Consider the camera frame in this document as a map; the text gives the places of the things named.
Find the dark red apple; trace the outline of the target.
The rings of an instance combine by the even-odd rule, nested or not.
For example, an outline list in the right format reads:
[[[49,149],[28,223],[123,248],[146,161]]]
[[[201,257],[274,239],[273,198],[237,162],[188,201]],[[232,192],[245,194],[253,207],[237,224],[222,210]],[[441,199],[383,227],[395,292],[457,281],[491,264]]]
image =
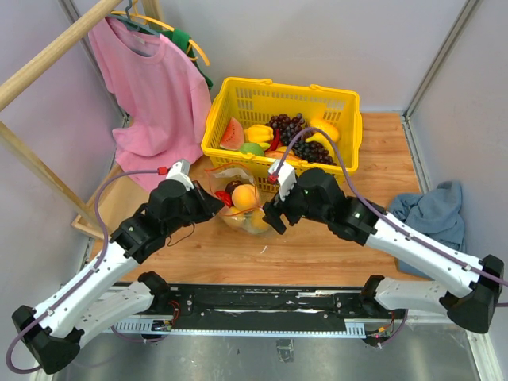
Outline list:
[[[234,190],[242,184],[243,183],[240,180],[233,180],[225,186],[225,192],[229,195],[232,195]]]

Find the yellow lemon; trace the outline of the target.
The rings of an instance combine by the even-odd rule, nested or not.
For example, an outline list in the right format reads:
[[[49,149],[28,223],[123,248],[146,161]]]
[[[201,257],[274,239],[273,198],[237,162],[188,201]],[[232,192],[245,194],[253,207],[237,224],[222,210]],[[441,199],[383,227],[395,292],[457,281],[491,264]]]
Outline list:
[[[264,221],[264,212],[262,209],[252,211],[248,219],[249,231],[254,234],[267,232],[271,226]]]

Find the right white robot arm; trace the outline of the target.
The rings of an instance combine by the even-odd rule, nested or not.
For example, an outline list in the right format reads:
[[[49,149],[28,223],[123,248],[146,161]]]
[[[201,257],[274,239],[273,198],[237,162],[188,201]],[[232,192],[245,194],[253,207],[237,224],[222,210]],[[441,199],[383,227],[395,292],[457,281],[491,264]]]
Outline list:
[[[502,293],[504,263],[451,249],[402,223],[384,208],[344,194],[335,178],[311,168],[301,175],[276,161],[268,180],[279,186],[264,204],[264,220],[280,234],[305,218],[326,225],[344,241],[385,252],[417,268],[426,281],[373,275],[360,292],[360,309],[370,318],[386,310],[418,310],[447,316],[473,333],[487,333]]]

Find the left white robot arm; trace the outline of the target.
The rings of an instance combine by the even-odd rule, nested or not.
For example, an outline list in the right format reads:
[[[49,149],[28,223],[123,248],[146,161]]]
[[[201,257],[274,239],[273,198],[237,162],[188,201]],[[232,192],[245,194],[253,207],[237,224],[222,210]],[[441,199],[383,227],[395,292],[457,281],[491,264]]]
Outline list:
[[[177,230],[209,221],[224,205],[197,181],[165,179],[106,238],[100,254],[64,287],[35,307],[20,306],[14,311],[15,340],[22,341],[39,369],[51,375],[63,370],[92,338],[117,321],[146,311],[175,310],[170,287],[153,271],[142,274],[117,296],[102,296],[159,251]]]

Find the clear zip top bag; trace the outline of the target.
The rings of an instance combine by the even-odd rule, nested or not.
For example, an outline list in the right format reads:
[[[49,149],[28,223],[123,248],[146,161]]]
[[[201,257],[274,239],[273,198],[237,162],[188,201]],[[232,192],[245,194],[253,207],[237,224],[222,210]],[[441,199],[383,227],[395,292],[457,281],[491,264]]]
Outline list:
[[[264,220],[263,195],[245,165],[222,164],[206,169],[205,173],[210,193],[225,204],[219,217],[227,226],[256,236],[273,230]]]

